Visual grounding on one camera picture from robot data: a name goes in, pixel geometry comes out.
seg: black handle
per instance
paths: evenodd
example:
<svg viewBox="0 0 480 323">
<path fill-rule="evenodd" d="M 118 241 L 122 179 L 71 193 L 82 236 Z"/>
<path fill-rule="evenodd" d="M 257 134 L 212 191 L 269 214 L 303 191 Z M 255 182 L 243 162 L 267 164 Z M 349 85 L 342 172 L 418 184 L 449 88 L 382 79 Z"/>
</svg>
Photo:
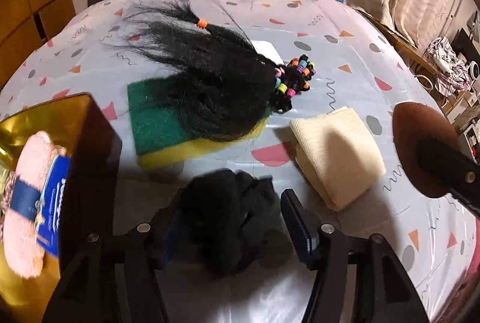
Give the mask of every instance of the black handle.
<svg viewBox="0 0 480 323">
<path fill-rule="evenodd" d="M 451 189 L 452 196 L 480 218 L 480 167 L 431 136 L 418 141 L 418 164 Z"/>
</svg>

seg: black cloth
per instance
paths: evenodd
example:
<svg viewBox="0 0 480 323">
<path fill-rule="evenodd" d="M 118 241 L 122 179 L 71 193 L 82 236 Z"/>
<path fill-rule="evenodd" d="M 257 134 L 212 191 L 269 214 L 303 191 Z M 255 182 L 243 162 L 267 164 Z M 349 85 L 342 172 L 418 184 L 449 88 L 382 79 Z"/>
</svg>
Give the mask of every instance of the black cloth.
<svg viewBox="0 0 480 323">
<path fill-rule="evenodd" d="M 244 171 L 222 169 L 194 178 L 179 204 L 200 259 L 218 276 L 250 265 L 280 217 L 272 179 Z"/>
</svg>

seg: beige towel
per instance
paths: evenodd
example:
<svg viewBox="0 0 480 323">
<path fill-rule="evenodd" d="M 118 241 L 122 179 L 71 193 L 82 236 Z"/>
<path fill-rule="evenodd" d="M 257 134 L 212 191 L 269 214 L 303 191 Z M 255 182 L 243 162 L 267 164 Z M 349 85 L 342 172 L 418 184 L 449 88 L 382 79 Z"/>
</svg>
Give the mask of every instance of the beige towel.
<svg viewBox="0 0 480 323">
<path fill-rule="evenodd" d="M 326 205 L 340 211 L 385 174 L 380 150 L 352 108 L 294 119 L 296 160 Z"/>
</svg>

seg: tablecloth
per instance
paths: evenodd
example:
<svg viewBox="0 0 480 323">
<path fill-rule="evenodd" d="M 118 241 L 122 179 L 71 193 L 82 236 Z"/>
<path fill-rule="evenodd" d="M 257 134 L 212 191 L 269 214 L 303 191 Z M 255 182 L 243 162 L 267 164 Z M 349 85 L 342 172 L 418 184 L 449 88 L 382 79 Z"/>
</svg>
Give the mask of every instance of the tablecloth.
<svg viewBox="0 0 480 323">
<path fill-rule="evenodd" d="M 33 52 L 0 94 L 0 117 L 40 102 L 90 92 L 123 141 L 116 198 L 117 232 L 148 221 L 178 186 L 204 172 L 229 167 L 272 175 L 280 194 L 293 188 L 304 206 L 346 234 L 383 234 L 409 273 L 430 319 L 439 316 L 469 267 L 476 222 L 447 195 L 422 196 L 406 178 L 392 138 L 395 105 L 413 100 L 439 111 L 393 47 L 361 15 L 335 0 L 181 0 L 198 16 L 271 42 L 284 61 L 305 53 L 316 63 L 311 90 L 293 98 L 293 109 L 273 114 L 263 132 L 199 159 L 144 173 L 137 164 L 127 105 L 127 85 L 171 74 L 171 69 L 130 51 L 137 5 L 165 0 L 107 0 L 79 13 Z M 293 118 L 342 106 L 355 109 L 374 137 L 387 173 L 361 198 L 336 214 L 325 208 L 292 156 Z M 345 170 L 345 178 L 351 178 Z M 257 262 L 234 277 L 212 281 L 205 272 L 172 263 L 158 279 L 172 322 L 300 322 L 315 273 L 292 255 L 275 268 Z"/>
</svg>

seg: squiggle pattern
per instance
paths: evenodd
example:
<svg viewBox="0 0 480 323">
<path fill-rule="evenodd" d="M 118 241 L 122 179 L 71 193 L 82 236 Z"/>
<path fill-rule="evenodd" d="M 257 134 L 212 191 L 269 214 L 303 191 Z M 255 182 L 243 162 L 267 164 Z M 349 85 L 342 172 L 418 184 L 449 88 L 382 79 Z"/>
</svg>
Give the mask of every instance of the squiggle pattern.
<svg viewBox="0 0 480 323">
<path fill-rule="evenodd" d="M 120 54 L 119 52 L 116 52 L 114 57 L 118 57 L 118 58 L 121 58 L 122 61 L 128 61 L 128 64 L 129 65 L 134 65 L 132 63 L 130 63 L 130 58 L 125 58 L 122 54 Z"/>
<path fill-rule="evenodd" d="M 450 201 L 448 201 L 448 196 L 445 196 L 445 199 L 447 200 L 447 203 L 449 203 L 449 204 L 451 204 L 451 205 L 453 205 L 453 206 L 455 207 L 455 209 L 457 210 L 457 212 L 460 211 L 460 210 L 457 208 L 457 206 L 455 205 L 455 203 L 451 203 Z"/>
<path fill-rule="evenodd" d="M 335 84 L 335 81 L 332 80 L 332 79 L 330 79 L 330 78 L 327 78 L 327 80 L 332 81 L 332 82 L 327 82 L 327 88 L 329 88 L 329 89 L 331 90 L 331 92 L 327 92 L 327 96 L 332 99 L 332 101 L 330 101 L 330 102 L 328 103 L 328 105 L 330 106 L 330 108 L 332 109 L 332 111 L 334 111 L 335 108 L 332 107 L 332 104 L 335 103 L 335 102 L 337 102 L 337 99 L 336 99 L 335 97 L 333 97 L 333 95 L 335 94 L 335 89 L 333 89 L 330 85 Z"/>
<path fill-rule="evenodd" d="M 422 291 L 422 293 L 420 293 L 420 298 L 422 299 L 422 301 L 423 301 L 423 294 L 424 294 L 427 290 L 428 290 L 428 284 L 427 284 L 425 290 Z"/>
<path fill-rule="evenodd" d="M 388 178 L 388 180 L 389 180 L 389 181 L 388 181 L 389 187 L 386 186 L 386 185 L 384 185 L 384 186 L 382 187 L 382 191 L 385 191 L 385 189 L 387 189 L 389 192 L 392 191 L 392 183 L 398 181 L 397 176 L 398 176 L 398 177 L 402 177 L 402 175 L 403 175 L 403 174 L 402 174 L 402 170 L 403 170 L 402 166 L 397 165 L 397 170 L 398 170 L 398 172 L 397 172 L 396 170 L 393 170 L 392 176 Z"/>
<path fill-rule="evenodd" d="M 77 23 L 80 23 L 80 22 L 81 22 L 83 19 L 85 19 L 86 17 L 88 17 L 88 13 L 87 13 L 85 16 L 83 16 L 81 19 L 78 19 L 77 21 L 75 21 L 75 23 L 71 24 L 70 26 L 75 25 L 75 24 L 77 24 Z"/>
<path fill-rule="evenodd" d="M 82 30 L 84 30 L 84 29 L 86 29 L 85 24 L 82 27 L 80 27 L 78 30 L 75 31 L 75 35 L 70 39 L 70 42 L 73 41 L 74 39 L 77 39 L 77 36 L 80 35 L 82 33 Z"/>
<path fill-rule="evenodd" d="M 438 215 L 440 214 L 440 208 L 441 208 L 441 207 L 440 207 L 440 200 L 438 200 Z M 438 224 L 438 221 L 439 221 L 440 219 L 438 218 L 438 216 L 436 216 L 435 219 L 437 219 L 437 223 L 435 224 L 435 227 L 434 227 L 434 226 L 430 226 L 430 227 L 429 227 L 429 230 L 436 230 L 436 229 L 437 229 L 437 226 L 436 226 L 436 225 Z"/>
<path fill-rule="evenodd" d="M 106 36 L 104 36 L 102 39 L 99 39 L 98 41 L 99 41 L 99 42 L 103 42 L 106 37 L 112 37 L 112 35 L 106 35 Z"/>
</svg>

